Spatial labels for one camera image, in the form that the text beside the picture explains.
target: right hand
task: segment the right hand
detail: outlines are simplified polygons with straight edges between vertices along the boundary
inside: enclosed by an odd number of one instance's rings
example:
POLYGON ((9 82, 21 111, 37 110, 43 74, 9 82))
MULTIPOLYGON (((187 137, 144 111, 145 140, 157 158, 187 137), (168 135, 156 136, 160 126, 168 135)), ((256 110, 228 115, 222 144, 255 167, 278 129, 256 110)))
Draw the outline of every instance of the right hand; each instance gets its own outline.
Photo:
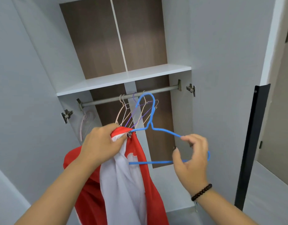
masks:
POLYGON ((183 163, 178 148, 173 151, 174 170, 183 187, 194 196, 208 185, 207 168, 207 139, 197 134, 182 136, 183 141, 193 145, 192 159, 183 163))

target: left hand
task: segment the left hand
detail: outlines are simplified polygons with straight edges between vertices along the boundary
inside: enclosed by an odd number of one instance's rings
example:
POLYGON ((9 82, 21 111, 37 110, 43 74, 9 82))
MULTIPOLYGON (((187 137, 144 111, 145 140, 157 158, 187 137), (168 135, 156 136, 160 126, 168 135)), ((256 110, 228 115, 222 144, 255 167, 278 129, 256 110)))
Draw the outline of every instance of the left hand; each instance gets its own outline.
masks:
POLYGON ((124 134, 116 141, 112 141, 111 133, 118 127, 119 125, 112 123, 93 128, 82 144, 78 159, 95 170, 99 165, 114 157, 127 139, 127 135, 124 134))

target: hand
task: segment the hand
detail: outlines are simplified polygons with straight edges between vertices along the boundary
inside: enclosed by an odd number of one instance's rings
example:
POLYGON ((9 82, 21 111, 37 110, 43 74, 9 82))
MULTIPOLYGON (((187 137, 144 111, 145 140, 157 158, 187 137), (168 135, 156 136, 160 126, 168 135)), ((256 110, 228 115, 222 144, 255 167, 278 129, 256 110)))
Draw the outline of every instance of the hand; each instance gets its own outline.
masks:
POLYGON ((111 133, 118 127, 119 125, 112 123, 93 128, 82 144, 78 159, 89 165, 94 171, 99 165, 114 157, 127 139, 127 135, 124 134, 116 141, 112 141, 111 133))
POLYGON ((207 168, 207 139, 197 134, 182 136, 183 141, 193 144, 192 159, 183 163, 178 148, 173 151, 174 170, 183 187, 194 196, 208 185, 207 168))

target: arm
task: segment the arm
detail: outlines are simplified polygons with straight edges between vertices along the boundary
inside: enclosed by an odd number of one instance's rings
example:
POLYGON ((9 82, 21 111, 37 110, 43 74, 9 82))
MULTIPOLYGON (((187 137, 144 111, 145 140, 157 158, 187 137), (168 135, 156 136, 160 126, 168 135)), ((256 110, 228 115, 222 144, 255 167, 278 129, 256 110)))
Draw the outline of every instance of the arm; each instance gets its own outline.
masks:
MULTIPOLYGON (((175 149, 174 169, 182 185, 194 196, 208 185, 206 177, 208 144, 206 138, 197 134, 182 136, 181 139, 193 144, 194 153, 190 161, 183 163, 179 150, 175 149)), ((252 219, 213 189, 198 197, 197 202, 218 225, 256 225, 252 219)))
POLYGON ((126 134, 112 142, 110 134, 118 127, 110 124, 94 128, 86 137, 80 155, 45 191, 15 225, 66 224, 82 187, 93 171, 116 155, 126 134))

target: forearm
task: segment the forearm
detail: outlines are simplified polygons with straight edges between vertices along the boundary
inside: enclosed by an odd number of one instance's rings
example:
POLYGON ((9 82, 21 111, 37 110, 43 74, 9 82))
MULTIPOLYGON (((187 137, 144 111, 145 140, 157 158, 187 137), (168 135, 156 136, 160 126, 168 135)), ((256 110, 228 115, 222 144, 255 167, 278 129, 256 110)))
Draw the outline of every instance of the forearm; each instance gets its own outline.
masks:
POLYGON ((66 224, 82 187, 94 169, 77 158, 15 225, 66 224))
POLYGON ((217 225, 256 225, 252 219, 212 189, 198 197, 197 202, 217 225))

